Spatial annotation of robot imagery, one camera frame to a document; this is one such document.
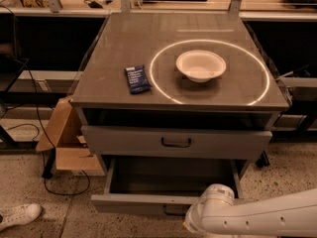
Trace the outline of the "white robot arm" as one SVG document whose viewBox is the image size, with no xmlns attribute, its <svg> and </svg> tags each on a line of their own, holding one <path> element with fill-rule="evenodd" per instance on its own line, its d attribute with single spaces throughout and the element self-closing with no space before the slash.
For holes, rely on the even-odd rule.
<svg viewBox="0 0 317 238">
<path fill-rule="evenodd" d="M 184 226 L 195 233 L 317 236 L 317 189 L 236 204 L 225 185 L 210 185 L 186 212 Z"/>
</svg>

